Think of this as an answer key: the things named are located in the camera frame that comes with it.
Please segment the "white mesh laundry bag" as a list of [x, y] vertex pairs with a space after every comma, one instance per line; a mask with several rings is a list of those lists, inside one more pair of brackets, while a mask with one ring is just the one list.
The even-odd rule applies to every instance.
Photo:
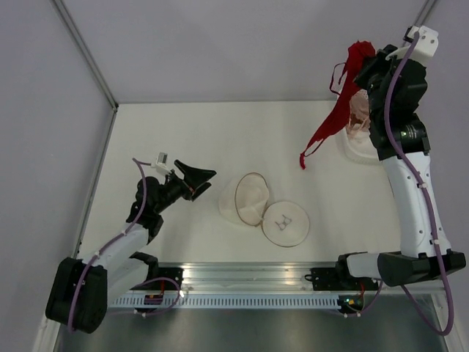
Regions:
[[218, 210], [233, 224], [260, 228], [280, 247], [300, 245], [310, 230], [309, 216], [301, 206], [291, 201], [270, 202], [270, 188], [258, 172], [231, 180], [218, 198]]

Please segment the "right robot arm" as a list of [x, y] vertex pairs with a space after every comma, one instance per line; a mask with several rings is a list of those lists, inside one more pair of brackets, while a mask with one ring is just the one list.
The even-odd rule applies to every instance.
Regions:
[[416, 109], [427, 89], [425, 59], [434, 50], [387, 45], [365, 59], [354, 79], [369, 97], [371, 125], [354, 136], [344, 133], [351, 160], [381, 164], [396, 203], [400, 226], [397, 252], [343, 254], [336, 263], [336, 284], [350, 290], [361, 278], [381, 279], [391, 287], [434, 279], [466, 266], [446, 237], [432, 187], [426, 127]]

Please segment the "pink lace bra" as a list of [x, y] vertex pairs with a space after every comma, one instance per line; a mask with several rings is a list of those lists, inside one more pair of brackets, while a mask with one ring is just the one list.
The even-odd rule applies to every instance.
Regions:
[[349, 139], [363, 139], [369, 135], [369, 97], [364, 89], [355, 93], [349, 102], [350, 118], [346, 125]]

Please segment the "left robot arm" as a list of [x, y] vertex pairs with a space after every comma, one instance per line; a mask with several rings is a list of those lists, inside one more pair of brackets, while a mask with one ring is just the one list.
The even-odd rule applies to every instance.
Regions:
[[141, 175], [129, 216], [117, 235], [88, 255], [60, 262], [45, 308], [47, 319], [91, 334], [117, 298], [136, 287], [153, 290], [158, 286], [162, 279], [158, 259], [141, 249], [160, 232], [162, 212], [179, 199], [195, 201], [217, 174], [179, 160], [169, 169], [165, 158], [162, 153], [150, 165], [164, 177], [163, 182]]

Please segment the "red bra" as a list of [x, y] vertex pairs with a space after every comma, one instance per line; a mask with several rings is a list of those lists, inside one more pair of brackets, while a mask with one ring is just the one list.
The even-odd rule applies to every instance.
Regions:
[[355, 83], [356, 76], [360, 73], [364, 62], [367, 59], [372, 59], [376, 55], [374, 46], [369, 41], [357, 41], [347, 49], [347, 60], [345, 62], [336, 64], [337, 66], [343, 65], [341, 75], [339, 77], [339, 84], [345, 78], [340, 91], [333, 90], [333, 77], [331, 76], [329, 89], [333, 94], [338, 95], [335, 106], [330, 114], [325, 118], [322, 124], [314, 132], [310, 138], [305, 150], [300, 154], [299, 164], [301, 169], [306, 168], [306, 158], [316, 152], [322, 143], [330, 136], [335, 135], [343, 129], [350, 118], [350, 100], [355, 95], [360, 87]]

